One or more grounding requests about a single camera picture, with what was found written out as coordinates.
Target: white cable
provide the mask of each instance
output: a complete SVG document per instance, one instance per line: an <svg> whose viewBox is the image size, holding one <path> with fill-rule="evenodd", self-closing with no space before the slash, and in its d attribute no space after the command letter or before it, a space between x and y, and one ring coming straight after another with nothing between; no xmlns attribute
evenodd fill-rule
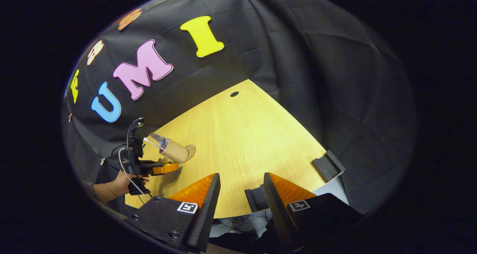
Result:
<svg viewBox="0 0 477 254"><path fill-rule="evenodd" d="M118 152L118 158L119 158L119 164L121 164L121 168L123 169L124 173L126 174L126 177L133 183L134 186L143 194L143 196L149 201L149 198L141 191L141 189L133 182L133 180L127 175L126 169L124 169L123 161L121 161L121 151L125 148L121 148Z"/></svg>

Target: orange gripper pad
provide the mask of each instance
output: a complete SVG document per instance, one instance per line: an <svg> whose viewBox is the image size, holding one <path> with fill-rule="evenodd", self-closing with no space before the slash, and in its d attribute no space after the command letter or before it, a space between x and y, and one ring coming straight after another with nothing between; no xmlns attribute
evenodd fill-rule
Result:
<svg viewBox="0 0 477 254"><path fill-rule="evenodd" d="M191 185L183 188L182 190L178 191L169 199L187 202L187 203L196 203L199 208L202 208L204 200L207 195L207 191L210 187L210 183L214 178L215 173L206 176L205 178L192 183Z"/></svg>
<svg viewBox="0 0 477 254"><path fill-rule="evenodd" d="M285 208L289 203L299 200L305 200L316 196L311 191L301 188L300 186L296 185L295 183L292 183L291 181L283 179L272 173L269 173L269 175Z"/></svg>

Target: pink letter m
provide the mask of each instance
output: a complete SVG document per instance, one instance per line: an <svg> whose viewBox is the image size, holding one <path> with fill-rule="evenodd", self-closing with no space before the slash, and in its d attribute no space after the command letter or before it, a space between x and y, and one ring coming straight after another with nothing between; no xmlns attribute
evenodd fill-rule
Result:
<svg viewBox="0 0 477 254"><path fill-rule="evenodd" d="M119 78L131 92L133 100L138 99L143 93L142 87L137 87L133 82L150 86L148 69L152 73L153 81L158 81L169 74L174 68L172 64L167 64L154 48L154 40L145 42L138 48L138 66L121 63L113 72L114 78Z"/></svg>

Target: human hand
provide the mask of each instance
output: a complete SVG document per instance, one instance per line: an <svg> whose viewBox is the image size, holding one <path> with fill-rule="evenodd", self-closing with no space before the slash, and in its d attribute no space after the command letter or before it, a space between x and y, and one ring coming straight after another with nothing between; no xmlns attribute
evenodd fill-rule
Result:
<svg viewBox="0 0 477 254"><path fill-rule="evenodd" d="M134 174L127 174L131 179L132 178L136 178L136 175ZM139 178L148 178L149 175L138 175ZM148 182L149 180L148 179L144 179L144 182L143 184L146 185L146 182ZM131 181L129 181L129 179L127 178L126 176L126 173L122 170L120 170L118 172L118 175L116 176L116 179L114 179L114 181L111 181L109 183L106 183L108 185L108 187L111 189L111 191L116 195L116 196L120 196L120 195L124 195L124 194L127 194L129 193L129 189L128 189L128 185Z"/></svg>

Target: wooden table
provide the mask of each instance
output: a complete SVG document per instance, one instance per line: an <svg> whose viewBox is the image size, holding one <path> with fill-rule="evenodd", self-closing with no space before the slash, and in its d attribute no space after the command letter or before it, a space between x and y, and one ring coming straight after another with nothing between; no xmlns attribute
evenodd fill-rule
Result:
<svg viewBox="0 0 477 254"><path fill-rule="evenodd" d="M314 191L325 182L312 166L325 149L293 116L252 81L243 81L191 108L155 133L196 153L179 169L150 177L152 195L169 197L199 179L218 172L221 189L214 218L252 213L244 190L263 184L274 173ZM162 158L146 143L143 159ZM126 204L139 208L139 196L126 195Z"/></svg>

